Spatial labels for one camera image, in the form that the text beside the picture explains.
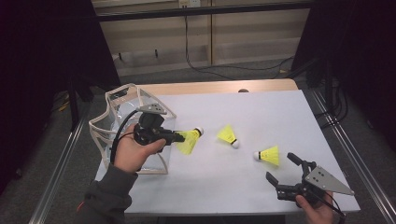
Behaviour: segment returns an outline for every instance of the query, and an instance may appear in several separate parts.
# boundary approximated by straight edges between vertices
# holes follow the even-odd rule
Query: black cable
[[[338,215],[340,215],[340,219],[338,220],[338,224],[344,224],[346,221],[346,215],[341,211],[340,207],[338,206],[338,203],[335,202],[335,199],[330,196],[332,198],[332,200],[335,202],[335,204],[337,205],[338,208],[334,207],[332,204],[326,202],[325,200],[323,200],[322,198],[320,198],[317,194],[315,194],[312,190],[308,190],[308,193],[310,193],[311,195],[313,195],[315,198],[317,198],[319,201],[321,201],[322,203],[324,203],[326,206],[330,207],[334,212],[338,213]]]
[[[125,137],[126,135],[129,135],[129,134],[131,134],[131,133],[125,133],[125,134],[123,134],[123,135],[119,138],[119,141],[120,141],[123,137]]]
[[[192,66],[192,64],[190,62],[190,55],[189,55],[189,39],[188,39],[189,25],[188,25],[188,22],[187,22],[187,16],[184,17],[184,22],[186,23],[186,61],[187,61],[187,64],[189,65],[189,67],[191,69],[197,71],[197,72],[200,72],[200,73],[208,73],[208,74],[213,74],[213,75],[216,75],[216,76],[219,76],[219,77],[224,77],[224,78],[229,79],[229,80],[235,80],[234,78],[226,77],[226,76],[218,74],[218,73],[201,71],[201,70],[195,68],[194,66]]]
[[[110,154],[110,162],[111,164],[114,164],[114,160],[116,159],[116,152],[117,152],[117,146],[119,145],[119,141],[120,141],[120,134],[122,132],[123,127],[125,126],[125,124],[128,122],[128,120],[134,115],[136,114],[138,111],[134,110],[132,111],[131,114],[129,114],[127,117],[125,117],[125,120],[122,122],[121,126],[119,127],[119,130],[117,131],[116,136],[114,137],[113,140],[113,144],[111,146],[111,154]]]
[[[346,95],[344,90],[342,90],[342,92],[344,94],[344,101],[345,101],[345,104],[346,104],[346,110],[344,112],[344,115],[341,118],[338,118],[341,115],[341,110],[340,110],[339,113],[337,114],[337,116],[334,118],[334,120],[331,120],[331,121],[327,122],[326,124],[320,126],[321,130],[323,130],[323,129],[329,127],[329,126],[332,126],[334,124],[340,123],[347,116],[347,113],[348,113],[347,95]]]
[[[189,67],[190,67],[191,69],[197,71],[197,72],[213,74],[213,75],[216,75],[216,76],[219,76],[219,77],[224,77],[224,78],[227,78],[227,79],[230,79],[230,80],[235,80],[234,78],[231,78],[231,77],[226,77],[226,76],[221,75],[221,74],[218,74],[218,73],[208,72],[208,71],[203,71],[203,70],[210,69],[210,68],[235,68],[235,69],[244,69],[244,70],[250,70],[250,71],[265,71],[265,70],[270,70],[270,69],[279,67],[277,74],[276,74],[274,77],[271,77],[271,79],[274,79],[274,78],[276,78],[277,76],[279,76],[279,73],[280,73],[280,66],[281,66],[283,63],[287,62],[288,60],[294,58],[294,56],[291,56],[291,57],[289,57],[289,58],[283,60],[281,63],[279,63],[279,64],[277,64],[277,65],[275,65],[275,66],[272,66],[272,67],[267,67],[267,68],[246,68],[246,67],[234,66],[234,65],[213,65],[213,66],[205,66],[205,67],[196,68],[196,67],[194,67],[194,66],[191,64],[191,62],[190,62],[189,38],[188,38],[189,25],[188,25],[187,16],[184,17],[184,21],[185,21],[185,25],[186,25],[186,61],[187,61],[187,64],[189,65]]]

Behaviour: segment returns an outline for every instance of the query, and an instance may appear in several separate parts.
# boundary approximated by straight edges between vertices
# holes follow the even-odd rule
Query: transparent plastic container
[[[127,84],[113,91],[105,93],[106,112],[101,116],[89,121],[90,132],[93,141],[102,154],[102,160],[107,168],[110,164],[110,148],[114,137],[123,123],[125,117],[138,107],[143,105],[159,104],[163,107],[166,115],[162,115],[164,122],[162,127],[168,130],[175,129],[176,115],[157,97],[137,87],[135,84]],[[131,123],[139,121],[142,112],[134,114],[124,126],[121,135]],[[168,174],[167,166],[171,153],[171,146],[165,146],[163,152],[151,155],[146,160],[139,174]]]

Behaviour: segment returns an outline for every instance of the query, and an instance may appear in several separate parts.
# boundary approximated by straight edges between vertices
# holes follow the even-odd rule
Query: gray sleeve
[[[90,184],[74,223],[124,223],[124,211],[132,203],[129,191],[136,179],[137,174],[110,164],[103,179]]]

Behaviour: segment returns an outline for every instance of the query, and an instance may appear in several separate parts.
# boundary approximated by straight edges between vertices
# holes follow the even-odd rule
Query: shuttlecock
[[[254,152],[253,156],[256,161],[268,161],[274,165],[279,165],[279,150],[277,146]]]
[[[236,139],[235,134],[233,134],[233,128],[231,128],[230,124],[225,126],[218,133],[218,138],[230,143],[231,146],[233,146],[234,148],[238,148],[239,147],[239,141],[238,141],[238,139]]]
[[[191,131],[177,132],[184,137],[184,142],[176,142],[177,149],[184,155],[190,155],[198,141],[198,138],[204,134],[204,129],[197,127]]]

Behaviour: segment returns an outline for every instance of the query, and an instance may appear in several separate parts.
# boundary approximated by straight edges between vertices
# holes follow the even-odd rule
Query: metal rail
[[[320,110],[324,113],[326,111],[325,101],[320,92],[313,92],[314,98]],[[389,199],[387,193],[382,189],[379,183],[376,181],[373,174],[370,172],[369,168],[364,163],[358,150],[353,146],[352,142],[347,136],[342,126],[337,123],[337,120],[331,116],[326,116],[328,122],[334,123],[331,125],[332,131],[338,138],[340,144],[342,145],[345,153],[349,157],[352,165],[355,167],[357,173],[361,177],[362,182],[368,189],[369,193],[373,197],[377,207],[381,211],[385,220],[390,224],[396,223],[396,209]]]
[[[29,224],[44,223],[45,219],[47,218],[52,202],[58,191],[59,184],[64,175],[64,170],[66,169],[67,163],[70,160],[71,154],[79,138],[82,127],[87,122],[86,119],[88,117],[90,106],[90,103],[85,103],[81,107],[81,119],[79,120],[79,123],[77,124],[74,131],[70,133],[69,138],[67,139],[61,158],[56,164],[55,170],[52,173],[52,176],[46,186],[44,193],[41,195],[40,201],[38,202],[35,211],[33,212]]]

